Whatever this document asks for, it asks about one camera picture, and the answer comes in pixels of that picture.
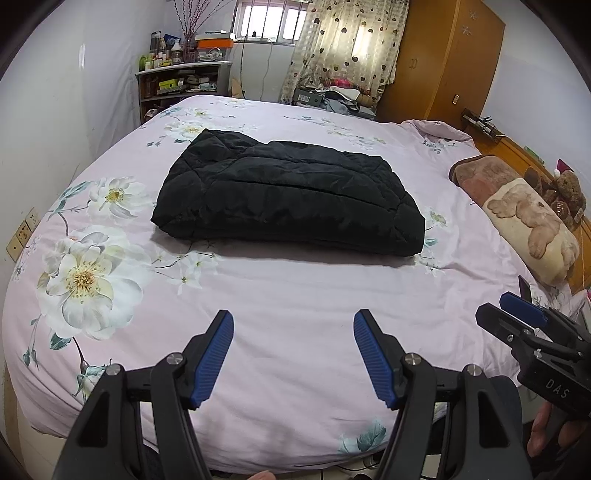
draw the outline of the vase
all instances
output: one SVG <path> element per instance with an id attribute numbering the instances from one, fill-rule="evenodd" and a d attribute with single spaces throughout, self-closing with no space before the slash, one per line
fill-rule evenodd
<path id="1" fill-rule="evenodd" d="M 193 63 L 195 61 L 195 33 L 185 36 L 183 43 L 183 61 Z"/>

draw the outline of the wall socket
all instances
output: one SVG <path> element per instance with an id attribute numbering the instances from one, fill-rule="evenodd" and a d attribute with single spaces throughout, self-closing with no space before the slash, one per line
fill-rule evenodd
<path id="1" fill-rule="evenodd" d="M 23 221 L 21 223 L 21 226 L 18 228 L 17 232 L 15 233 L 15 236 L 18 238 L 18 241 L 21 243 L 21 245 L 26 247 L 27 242 L 31 238 L 32 234 L 33 234 L 33 232 L 31 232 L 31 229 L 27 225 L 27 222 Z"/>
<path id="2" fill-rule="evenodd" d="M 18 256 L 21 254 L 22 250 L 23 246 L 21 245 L 20 241 L 18 241 L 17 236 L 13 235 L 10 241 L 8 242 L 6 251 L 15 263 L 18 260 Z"/>
<path id="3" fill-rule="evenodd" d="M 8 252 L 8 255 L 10 255 L 10 258 L 15 262 L 18 260 L 18 256 L 21 254 L 22 250 L 27 246 L 27 242 L 31 238 L 33 230 L 39 225 L 39 221 L 39 214 L 34 208 L 32 208 L 18 227 L 17 232 L 8 242 L 6 251 Z"/>
<path id="4" fill-rule="evenodd" d="M 31 211 L 29 212 L 29 214 L 25 218 L 25 222 L 29 226 L 29 230 L 31 232 L 34 232 L 35 228 L 37 228 L 37 225 L 39 225 L 39 214 L 35 210 L 35 207 L 33 207 L 31 209 Z"/>

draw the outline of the bed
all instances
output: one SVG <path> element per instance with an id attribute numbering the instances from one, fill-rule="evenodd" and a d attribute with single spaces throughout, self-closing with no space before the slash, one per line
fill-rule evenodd
<path id="1" fill-rule="evenodd" d="M 426 218 L 423 251 L 396 258 L 169 237 L 150 222 L 154 203 L 170 166 L 205 128 L 380 155 Z M 61 194 L 18 261 L 3 338 L 23 413 L 37 430 L 67 436 L 110 363 L 153 365 L 204 332 L 219 309 L 232 312 L 235 337 L 211 399 L 191 414 L 212 469 L 318 468 L 384 445 L 396 413 L 375 397 L 356 347 L 352 322 L 360 308 L 433 365 L 476 363 L 489 376 L 515 379 L 518 365 L 476 325 L 476 308 L 518 292 L 518 275 L 546 306 L 560 308 L 570 291 L 542 290 L 485 213 L 449 181 L 450 167 L 476 154 L 470 136 L 441 122 L 377 124 L 215 96 L 162 112 Z M 107 256 L 114 250 L 123 253 L 117 265 Z M 93 288 L 102 301 L 68 302 Z M 145 441 L 155 446 L 147 407 Z"/>

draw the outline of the floor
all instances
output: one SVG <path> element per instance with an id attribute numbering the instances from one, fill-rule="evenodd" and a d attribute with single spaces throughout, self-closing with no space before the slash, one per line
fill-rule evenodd
<path id="1" fill-rule="evenodd" d="M 24 466 L 33 480 L 51 480 L 53 470 L 60 456 L 65 440 L 55 438 L 51 435 L 44 435 L 33 430 L 27 419 L 18 408 L 18 433 L 21 442 L 22 459 Z M 423 475 L 435 477 L 439 456 L 428 456 L 425 461 Z M 361 460 L 342 465 L 349 469 L 363 469 Z M 323 470 L 323 480 L 348 480 L 358 473 L 363 473 L 371 478 L 374 477 L 377 468 L 365 469 L 357 472 L 346 472 L 339 467 L 331 467 Z M 245 480 L 246 475 L 232 475 L 232 480 Z M 278 475 L 278 480 L 321 480 L 319 470 L 302 471 L 298 473 L 285 473 Z"/>

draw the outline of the plastic container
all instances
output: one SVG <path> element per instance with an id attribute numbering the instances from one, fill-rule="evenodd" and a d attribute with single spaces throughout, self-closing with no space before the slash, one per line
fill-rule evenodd
<path id="1" fill-rule="evenodd" d="M 152 32 L 152 36 L 150 37 L 150 53 L 158 53 L 158 49 L 160 48 L 160 37 L 162 37 L 161 31 Z"/>
<path id="2" fill-rule="evenodd" d="M 183 62 L 183 48 L 179 45 L 178 40 L 174 41 L 174 46 L 170 49 L 170 56 L 173 60 L 173 65 Z"/>
<path id="3" fill-rule="evenodd" d="M 234 40 L 231 38 L 204 38 L 197 40 L 197 48 L 232 48 Z"/>
<path id="4" fill-rule="evenodd" d="M 222 61 L 230 54 L 229 48 L 208 47 L 195 49 L 195 61 Z"/>

